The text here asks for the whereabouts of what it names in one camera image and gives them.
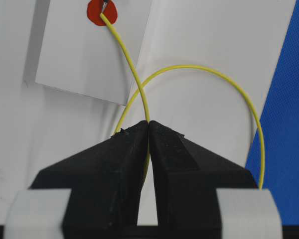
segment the blue fabric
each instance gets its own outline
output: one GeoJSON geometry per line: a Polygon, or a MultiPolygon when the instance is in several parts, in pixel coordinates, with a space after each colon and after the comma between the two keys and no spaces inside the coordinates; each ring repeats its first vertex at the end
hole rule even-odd
{"type": "MultiPolygon", "coordinates": [[[[265,188],[269,188],[284,225],[299,225],[299,0],[288,27],[261,116],[266,148],[265,188]]],[[[259,179],[256,134],[246,168],[259,179]]]]}

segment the white pad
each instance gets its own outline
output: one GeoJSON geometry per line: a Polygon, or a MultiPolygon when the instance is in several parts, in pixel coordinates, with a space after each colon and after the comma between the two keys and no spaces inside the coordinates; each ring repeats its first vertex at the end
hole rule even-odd
{"type": "Polygon", "coordinates": [[[20,191],[8,212],[4,239],[63,239],[70,189],[20,191]]]}
{"type": "Polygon", "coordinates": [[[281,219],[268,190],[217,189],[223,239],[282,239],[281,219]]]}

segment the red dot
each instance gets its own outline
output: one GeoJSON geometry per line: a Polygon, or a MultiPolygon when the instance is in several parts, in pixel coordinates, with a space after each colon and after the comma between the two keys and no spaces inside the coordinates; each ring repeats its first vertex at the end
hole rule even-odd
{"type": "MultiPolygon", "coordinates": [[[[98,26],[105,26],[105,23],[100,18],[100,13],[102,11],[103,0],[91,0],[88,4],[87,16],[91,22],[98,26]]],[[[116,22],[118,18],[118,12],[114,3],[109,0],[108,4],[103,12],[103,14],[108,18],[111,24],[116,22]]]]}

